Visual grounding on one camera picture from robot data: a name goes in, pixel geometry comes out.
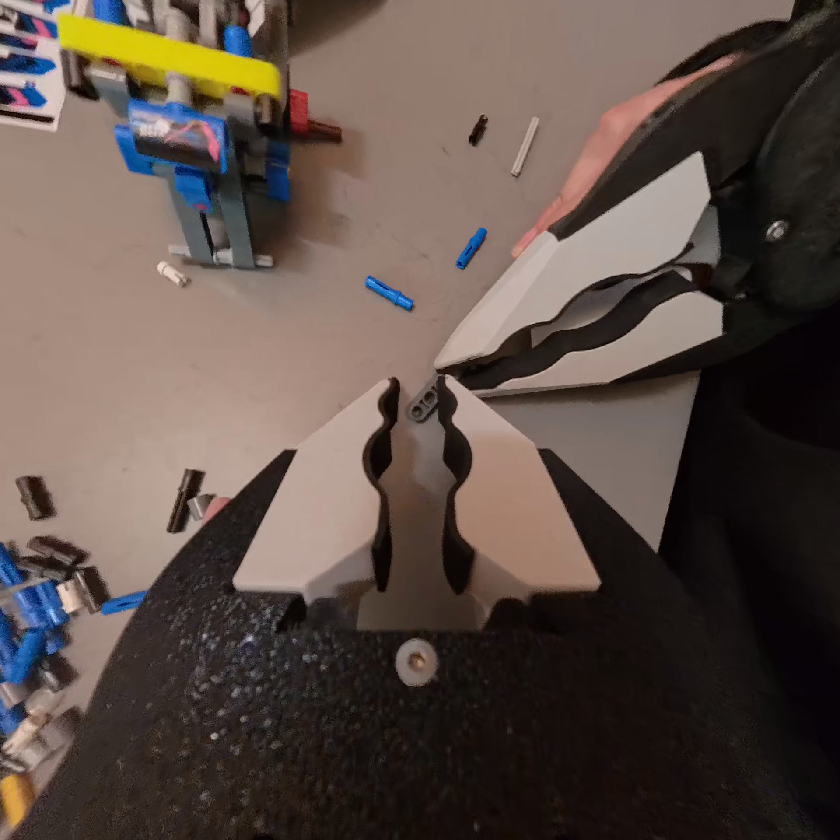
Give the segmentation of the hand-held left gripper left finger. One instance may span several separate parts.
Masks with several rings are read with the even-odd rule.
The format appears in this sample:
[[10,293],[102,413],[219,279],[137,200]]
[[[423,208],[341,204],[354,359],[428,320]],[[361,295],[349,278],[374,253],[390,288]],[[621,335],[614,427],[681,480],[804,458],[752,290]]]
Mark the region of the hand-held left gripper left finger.
[[400,391],[395,377],[379,381],[290,452],[234,574],[236,590],[305,602],[386,590],[392,527],[382,476],[392,463]]

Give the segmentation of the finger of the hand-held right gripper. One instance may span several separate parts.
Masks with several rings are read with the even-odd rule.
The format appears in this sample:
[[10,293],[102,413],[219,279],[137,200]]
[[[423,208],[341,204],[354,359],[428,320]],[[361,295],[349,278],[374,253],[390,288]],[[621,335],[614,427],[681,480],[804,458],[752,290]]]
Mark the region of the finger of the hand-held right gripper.
[[704,157],[695,152],[566,238],[539,234],[454,330],[435,370],[488,358],[520,329],[558,318],[601,281],[672,263],[710,198]]
[[629,288],[587,323],[551,332],[537,345],[456,375],[480,396],[612,384],[723,335],[723,304],[677,270]]

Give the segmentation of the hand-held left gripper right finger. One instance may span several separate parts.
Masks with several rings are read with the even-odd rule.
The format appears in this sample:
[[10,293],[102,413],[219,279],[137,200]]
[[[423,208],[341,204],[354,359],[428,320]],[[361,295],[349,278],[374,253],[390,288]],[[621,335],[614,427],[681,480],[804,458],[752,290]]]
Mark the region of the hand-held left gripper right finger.
[[601,577],[549,466],[556,460],[450,375],[437,378],[446,581],[484,613],[504,600],[594,593]]

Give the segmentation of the blue lego pin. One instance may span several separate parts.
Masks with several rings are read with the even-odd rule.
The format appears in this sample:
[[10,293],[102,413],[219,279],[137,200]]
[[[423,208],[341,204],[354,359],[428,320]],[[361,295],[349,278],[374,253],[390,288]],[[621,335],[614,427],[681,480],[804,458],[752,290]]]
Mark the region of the blue lego pin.
[[458,270],[465,270],[471,260],[475,257],[477,251],[483,246],[487,239],[488,231],[485,227],[479,227],[474,234],[471,235],[466,245],[460,251],[455,262]]
[[389,301],[395,307],[411,312],[414,310],[415,302],[413,299],[404,295],[401,291],[389,287],[387,284],[376,279],[373,276],[367,276],[364,280],[364,286],[367,290],[372,291],[376,296]]

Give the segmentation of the grey lego axle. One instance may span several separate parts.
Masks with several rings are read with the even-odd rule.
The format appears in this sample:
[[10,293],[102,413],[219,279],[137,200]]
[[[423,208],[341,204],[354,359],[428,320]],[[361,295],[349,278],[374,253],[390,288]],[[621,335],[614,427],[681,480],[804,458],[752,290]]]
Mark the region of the grey lego axle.
[[519,178],[520,174],[522,173],[522,169],[528,159],[532,144],[536,138],[537,131],[539,130],[540,126],[540,117],[534,116],[531,118],[528,128],[522,138],[521,144],[519,146],[517,155],[514,159],[514,162],[511,167],[511,176],[514,178]]

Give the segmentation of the grey bent lego beam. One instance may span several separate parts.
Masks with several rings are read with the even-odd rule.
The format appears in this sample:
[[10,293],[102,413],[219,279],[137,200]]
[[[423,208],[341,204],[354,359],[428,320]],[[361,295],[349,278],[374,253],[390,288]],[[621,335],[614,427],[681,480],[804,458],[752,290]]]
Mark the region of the grey bent lego beam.
[[434,375],[406,406],[406,418],[415,423],[425,423],[438,407],[438,376]]

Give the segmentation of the person's right forearm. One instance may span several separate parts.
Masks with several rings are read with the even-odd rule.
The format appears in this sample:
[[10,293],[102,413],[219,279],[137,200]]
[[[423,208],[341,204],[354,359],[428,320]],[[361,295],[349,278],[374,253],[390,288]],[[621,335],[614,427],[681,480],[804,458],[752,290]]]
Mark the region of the person's right forearm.
[[750,52],[776,37],[786,29],[787,25],[788,22],[784,20],[765,20],[715,38],[692,56],[680,62],[656,83],[661,84],[666,81],[688,77],[721,58]]

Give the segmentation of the partly built lego model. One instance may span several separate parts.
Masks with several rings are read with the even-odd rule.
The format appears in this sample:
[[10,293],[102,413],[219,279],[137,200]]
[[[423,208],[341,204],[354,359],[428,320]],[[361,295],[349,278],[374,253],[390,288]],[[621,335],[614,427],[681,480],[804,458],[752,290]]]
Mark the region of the partly built lego model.
[[342,142],[290,87],[293,2],[87,2],[59,13],[66,88],[106,102],[130,172],[162,179],[197,266],[269,269],[248,195],[291,199],[291,142]]

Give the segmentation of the lego sticker sheet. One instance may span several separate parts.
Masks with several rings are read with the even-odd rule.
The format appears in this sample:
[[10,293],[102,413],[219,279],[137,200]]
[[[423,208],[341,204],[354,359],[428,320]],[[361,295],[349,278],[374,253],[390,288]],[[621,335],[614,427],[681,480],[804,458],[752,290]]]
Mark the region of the lego sticker sheet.
[[1,123],[57,131],[66,97],[57,16],[68,1],[1,2]]

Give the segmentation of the person's right hand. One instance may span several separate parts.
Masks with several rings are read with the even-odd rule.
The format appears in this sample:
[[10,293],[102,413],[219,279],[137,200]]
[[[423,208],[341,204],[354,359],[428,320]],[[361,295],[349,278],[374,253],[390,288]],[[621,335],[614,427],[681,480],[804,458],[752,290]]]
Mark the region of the person's right hand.
[[740,51],[733,52],[693,73],[664,80],[607,110],[602,115],[597,129],[585,142],[560,194],[545,209],[535,225],[514,245],[511,257],[518,258],[536,237],[569,215],[581,203],[625,142],[654,111],[694,81],[729,67],[740,55]]

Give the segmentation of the person's black clothing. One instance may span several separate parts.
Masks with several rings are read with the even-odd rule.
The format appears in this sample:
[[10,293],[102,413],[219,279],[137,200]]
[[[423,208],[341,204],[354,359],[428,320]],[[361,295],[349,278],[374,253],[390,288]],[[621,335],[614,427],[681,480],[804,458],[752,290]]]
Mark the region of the person's black clothing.
[[835,305],[704,371],[661,553],[700,604],[795,802],[838,837]]

